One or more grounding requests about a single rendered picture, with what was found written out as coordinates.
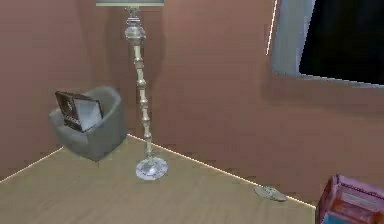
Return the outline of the silver floor lamp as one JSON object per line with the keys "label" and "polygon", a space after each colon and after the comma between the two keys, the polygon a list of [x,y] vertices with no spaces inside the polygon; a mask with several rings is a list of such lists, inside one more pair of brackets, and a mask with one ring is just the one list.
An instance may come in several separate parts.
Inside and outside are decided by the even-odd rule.
{"label": "silver floor lamp", "polygon": [[98,7],[124,7],[128,12],[124,36],[133,50],[133,64],[137,74],[136,88],[139,93],[146,154],[146,158],[136,166],[136,176],[145,181],[157,180],[167,173],[168,164],[164,159],[153,155],[151,118],[149,116],[149,101],[146,95],[147,82],[144,77],[142,56],[146,31],[141,22],[140,8],[163,7],[165,0],[96,0],[96,5]]}

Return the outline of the grey flat slipper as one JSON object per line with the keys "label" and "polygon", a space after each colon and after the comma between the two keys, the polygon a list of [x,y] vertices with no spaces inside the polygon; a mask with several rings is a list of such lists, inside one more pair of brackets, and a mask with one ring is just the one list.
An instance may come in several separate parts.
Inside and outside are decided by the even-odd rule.
{"label": "grey flat slipper", "polygon": [[255,186],[254,191],[257,195],[269,200],[278,202],[284,202],[287,200],[287,196],[285,194],[271,186]]}

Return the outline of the grey framed window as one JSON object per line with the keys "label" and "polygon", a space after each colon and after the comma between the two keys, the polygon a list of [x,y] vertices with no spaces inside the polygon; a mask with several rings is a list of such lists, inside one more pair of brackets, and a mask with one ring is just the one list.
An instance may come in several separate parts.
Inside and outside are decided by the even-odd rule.
{"label": "grey framed window", "polygon": [[384,0],[281,0],[271,70],[384,88]]}

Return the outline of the pink box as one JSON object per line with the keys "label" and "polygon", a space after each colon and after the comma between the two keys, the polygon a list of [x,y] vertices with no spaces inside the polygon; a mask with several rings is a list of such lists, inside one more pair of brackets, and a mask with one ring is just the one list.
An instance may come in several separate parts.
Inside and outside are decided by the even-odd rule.
{"label": "pink box", "polygon": [[315,224],[384,224],[384,188],[332,175],[316,206]]}

